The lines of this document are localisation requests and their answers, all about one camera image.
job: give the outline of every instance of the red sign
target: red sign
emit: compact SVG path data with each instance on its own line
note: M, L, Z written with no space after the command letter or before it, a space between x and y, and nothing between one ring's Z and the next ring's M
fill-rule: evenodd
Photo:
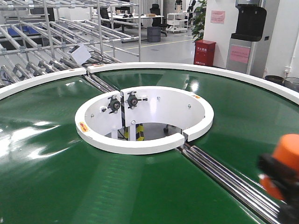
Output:
M211 22L224 24L225 11L212 11Z
M235 62L248 63L250 47L232 45L229 59Z

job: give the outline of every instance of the circular conveyor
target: circular conveyor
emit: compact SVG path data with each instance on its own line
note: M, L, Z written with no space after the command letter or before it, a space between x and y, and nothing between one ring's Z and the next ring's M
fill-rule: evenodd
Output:
M1 223L264 223L176 149L113 154L82 140L75 113L102 92L79 70L0 89ZM258 155L271 153L281 135L299 133L299 94L255 77L164 63L89 71L119 90L157 85L202 96L213 125L190 144L261 192Z

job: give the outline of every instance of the green leaves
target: green leaves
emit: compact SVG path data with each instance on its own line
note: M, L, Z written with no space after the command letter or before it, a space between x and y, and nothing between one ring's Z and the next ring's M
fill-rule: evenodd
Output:
M197 2L200 3L200 6L196 7L193 13L196 14L196 16L193 17L194 27L192 29L192 35L196 38L195 41L201 40L204 37L206 1L207 0L198 0Z

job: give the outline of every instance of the white circular rim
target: white circular rim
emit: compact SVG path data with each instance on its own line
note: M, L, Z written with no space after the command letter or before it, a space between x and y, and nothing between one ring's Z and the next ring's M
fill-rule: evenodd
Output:
M155 154L160 152L165 152L177 148L184 144L186 140L192 141L194 139L199 138L200 136L204 135L212 126L213 118L214 118L214 111L211 105L204 100L203 98L193 94L192 92L187 92L184 90L179 90L171 87L160 87L157 86L147 86L148 89L153 91L155 90L166 90L166 91L177 91L180 94L183 94L187 97L190 97L193 101L198 102L204 109L204 116L202 120L200 120L197 124L183 130L183 134L176 133L174 135L166 136L156 140L145 140L145 141L125 141L125 140L118 140L106 137L98 132L95 132L92 128L90 128L89 121L85 118L87 117L86 112L89 108L95 105L97 102L101 100L106 100L108 97L115 96L119 94L118 91L110 92L101 94L96 96L84 104L80 106L77 110L75 115L75 124L76 129L80 137L85 140L90 145L99 148L104 151L118 153L118 154L133 154L133 155L144 155L144 154ZM121 117L120 124L117 124L117 129L122 127L121 125Z

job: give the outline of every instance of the red fire extinguisher box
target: red fire extinguisher box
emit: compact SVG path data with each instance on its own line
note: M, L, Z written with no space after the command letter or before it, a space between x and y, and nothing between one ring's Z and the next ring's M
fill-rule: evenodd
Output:
M195 42L194 63L213 66L216 42L199 40Z

